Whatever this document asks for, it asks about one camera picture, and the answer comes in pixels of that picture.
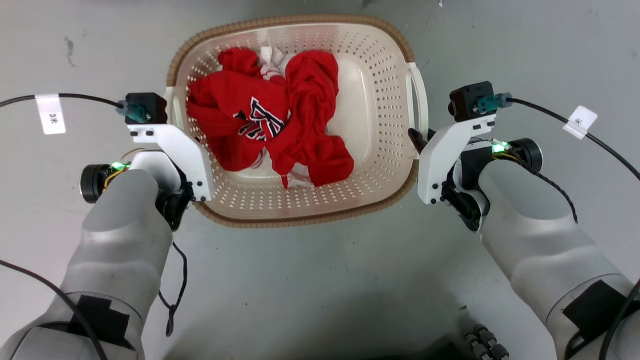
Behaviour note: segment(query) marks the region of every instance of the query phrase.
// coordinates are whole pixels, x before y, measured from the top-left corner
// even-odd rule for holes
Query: brown woven rim
[[[295,25],[295,24],[317,24],[317,23],[343,23],[343,24],[363,24],[370,25],[386,32],[400,47],[404,55],[404,60],[408,63],[414,61],[413,51],[409,47],[409,43],[398,29],[393,27],[387,21],[379,19],[377,17],[368,15],[342,15],[342,14],[328,14],[328,15],[288,15],[270,17],[267,19],[257,19],[235,22],[233,24],[227,24],[218,26],[217,28],[211,28],[205,31],[201,31],[187,40],[182,47],[175,53],[173,61],[169,66],[169,73],[166,76],[166,86],[175,86],[177,82],[178,70],[182,61],[194,47],[200,43],[214,37],[220,37],[223,35],[238,33],[240,31],[254,30],[260,28],[270,28],[273,26],[283,25]],[[225,217],[219,213],[213,211],[206,202],[194,202],[195,208],[199,210],[205,217],[216,222],[217,224],[237,227],[244,229],[258,229],[258,228],[270,228],[270,227],[290,227],[300,225],[312,225],[322,224],[324,222],[331,222],[336,220],[343,220],[346,218],[357,217],[360,215],[373,213],[375,211],[386,209],[402,199],[413,187],[416,179],[418,178],[418,161],[414,161],[409,175],[407,176],[404,184],[390,197],[384,200],[375,202],[373,204],[360,206],[359,208],[338,211],[334,213],[313,215],[309,217],[299,218],[286,218],[286,219],[267,219],[267,220],[255,220],[255,219],[235,219]]]

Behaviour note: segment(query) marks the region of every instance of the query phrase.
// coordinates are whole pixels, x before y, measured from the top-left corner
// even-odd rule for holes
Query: black cable
[[[169,319],[166,322],[166,336],[167,338],[171,336],[173,333],[173,316],[175,311],[178,310],[178,305],[180,305],[180,301],[182,300],[182,295],[184,294],[184,289],[187,287],[187,255],[185,255],[182,250],[178,248],[178,245],[173,243],[173,248],[182,256],[182,286],[180,287],[180,292],[178,293],[178,300],[175,301],[174,305],[169,305],[169,303],[162,296],[162,292],[158,292],[158,296],[160,297],[160,301],[166,306],[169,310]]]
[[[567,118],[564,118],[554,113],[553,111],[547,110],[541,106],[532,104],[530,102],[520,100],[520,99],[514,99],[514,98],[507,98],[506,101],[528,106],[532,109],[538,110],[551,117],[554,117],[560,120],[561,122],[564,122],[565,124],[569,123],[569,120]],[[589,139],[591,139],[591,141],[595,142],[598,146],[605,149],[609,154],[613,155],[614,158],[620,161],[622,165],[624,165],[629,171],[631,171],[631,173],[636,177],[636,179],[640,180],[640,172],[638,172],[638,170],[636,170],[636,168],[634,168],[633,165],[631,165],[625,158],[623,158],[622,155],[618,154],[614,149],[609,147],[607,144],[603,143],[600,139],[593,136],[591,133],[587,133],[586,136]],[[618,314],[616,315],[616,318],[613,320],[613,323],[611,323],[609,330],[607,330],[604,340],[602,341],[602,346],[600,347],[600,355],[598,356],[598,360],[605,360],[605,358],[607,357],[607,351],[609,349],[609,345],[611,344],[611,340],[613,339],[613,335],[615,334],[616,329],[620,325],[620,322],[625,317],[625,314],[627,312],[627,309],[629,308],[629,305],[631,305],[631,303],[633,302],[633,299],[638,295],[639,291],[640,291],[640,280],[638,280],[638,282],[633,287],[633,289],[631,289],[631,292],[629,293],[629,296],[627,296],[625,303],[622,305],[622,307],[618,311]]]
[[[571,198],[569,198],[569,195],[566,193],[566,191],[564,191],[558,184],[554,183],[553,181],[551,181],[548,177],[542,175],[541,173],[533,170],[529,164],[527,164],[518,154],[516,154],[515,152],[507,152],[509,155],[513,156],[514,158],[516,158],[519,162],[519,164],[524,167],[524,169],[526,169],[526,171],[534,174],[535,176],[539,177],[540,179],[544,180],[547,184],[553,186],[560,194],[562,194],[562,196],[564,197],[564,199],[567,201],[567,203],[569,204],[569,207],[571,208],[571,212],[573,214],[573,221],[575,221],[576,224],[578,224],[578,214],[576,214],[575,212],[575,205],[573,205],[573,201],[571,201]]]
[[[103,104],[107,104],[107,105],[111,105],[111,106],[115,106],[118,109],[122,109],[124,106],[122,104],[118,104],[115,101],[111,101],[111,100],[107,100],[107,99],[103,99],[101,97],[96,97],[96,96],[90,96],[90,95],[83,95],[83,94],[58,94],[58,97],[67,97],[67,98],[73,98],[73,99],[84,99],[84,100],[91,100],[91,101],[97,101],[97,102],[102,102]],[[13,99],[8,99],[5,101],[0,102],[0,108],[2,108],[3,106],[7,106],[7,105],[11,105],[11,104],[15,104],[16,102],[21,102],[21,101],[27,101],[27,100],[34,100],[36,98],[35,95],[27,95],[27,96],[20,96],[20,97],[14,97]]]
[[[547,110],[541,106],[532,104],[530,102],[524,101],[524,100],[520,100],[520,99],[514,99],[514,98],[507,98],[506,99],[507,102],[513,102],[516,104],[521,104],[524,106],[528,106],[532,109],[538,110],[540,112],[543,112],[551,117],[554,117],[558,120],[560,120],[561,122],[564,122],[565,124],[567,124],[569,122],[569,120],[567,118],[564,118],[556,113],[554,113],[553,111]],[[633,165],[631,165],[627,159],[623,158],[622,155],[618,154],[614,149],[610,148],[607,144],[603,143],[600,139],[598,139],[597,137],[593,136],[591,133],[587,133],[586,135],[589,139],[591,139],[591,141],[595,142],[598,146],[600,146],[601,148],[605,149],[609,154],[613,155],[614,158],[616,158],[618,161],[620,161],[620,163],[622,163],[622,165],[624,165],[629,171],[631,171],[631,173],[636,177],[636,179],[640,180],[640,172],[638,172],[638,170],[636,170],[636,168],[633,167]]]
[[[89,324],[89,322],[86,320],[82,312],[80,312],[80,309],[77,308],[77,306],[67,296],[67,294],[65,294],[62,290],[60,290],[59,287],[53,285],[51,281],[25,268],[21,268],[17,265],[7,263],[6,261],[3,261],[3,260],[0,260],[0,265],[8,267],[17,272],[21,272],[25,275],[28,275],[36,279],[37,281],[40,281],[41,283],[48,286],[51,290],[53,290],[53,292],[55,292],[57,296],[59,296],[62,299],[62,301],[64,301],[67,304],[67,306],[71,309],[71,312],[73,312],[73,314],[76,316],[76,318],[84,328],[84,331],[86,331],[87,336],[91,339],[91,342],[93,343],[93,347],[95,347],[95,351],[98,353],[98,357],[100,358],[100,360],[107,360],[107,355],[104,353],[102,344],[100,344],[100,340],[98,340],[98,336],[96,336],[95,331],[93,331],[93,328],[91,328],[91,325]]]

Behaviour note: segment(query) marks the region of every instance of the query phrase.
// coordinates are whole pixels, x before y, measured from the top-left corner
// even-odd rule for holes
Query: gray floor
[[[600,115],[593,132],[640,164],[638,2],[429,1],[4,1],[0,4],[0,99],[79,92],[121,99],[162,93],[168,64],[205,28],[288,13],[362,12],[389,20],[424,76],[430,125],[451,123],[449,91],[490,80],[496,91],[569,115]],[[113,110],[64,101],[68,132],[44,136],[35,105],[0,111],[5,260],[60,282],[90,209],[77,193],[89,163],[134,146]],[[543,173],[576,203],[580,222],[631,278],[640,276],[638,183],[587,140],[517,106],[495,136],[535,139]],[[451,209],[415,192],[393,208],[326,225],[240,231],[187,212],[175,240],[189,256],[189,284],[174,335],[154,304],[143,341],[149,359],[356,359],[419,356],[461,318],[489,326],[515,359],[552,359],[552,340],[510,290],[477,236]],[[163,292],[180,286],[170,253]],[[0,343],[41,313],[52,293],[0,269]]]

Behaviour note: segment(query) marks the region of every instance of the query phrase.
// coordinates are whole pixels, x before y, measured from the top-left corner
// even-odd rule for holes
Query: cable connector
[[[495,111],[499,108],[508,108],[512,104],[507,102],[507,98],[510,98],[511,94],[506,92],[504,94],[495,94],[493,96],[485,96],[478,100],[474,106],[474,112],[478,114],[486,114],[491,111]]]
[[[151,115],[147,113],[144,107],[138,104],[129,103],[126,100],[120,100],[118,104],[122,105],[122,109],[116,108],[116,112],[122,116],[128,117],[139,124],[144,124],[151,120]]]

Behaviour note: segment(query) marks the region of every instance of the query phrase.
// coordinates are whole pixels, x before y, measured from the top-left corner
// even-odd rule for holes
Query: red fabric
[[[253,164],[274,136],[269,119],[259,120],[265,117],[263,112],[284,125],[289,112],[285,81],[282,76],[263,80],[258,56],[248,49],[229,49],[220,53],[218,61],[222,71],[189,85],[187,112],[207,136],[220,166],[240,171]]]
[[[296,55],[287,65],[286,81],[282,76],[263,80],[258,57],[248,49],[229,49],[218,61],[222,71],[190,84],[187,111],[222,168],[247,168],[266,147],[285,187],[296,162],[308,167],[315,186],[349,177],[353,158],[340,137],[324,132],[338,94],[338,64],[332,54]]]
[[[287,64],[286,78],[291,117],[267,145],[273,170],[283,176],[285,187],[296,162],[308,167],[315,186],[346,179],[353,171],[353,158],[339,136],[324,132],[338,95],[335,57],[322,51],[300,53]]]

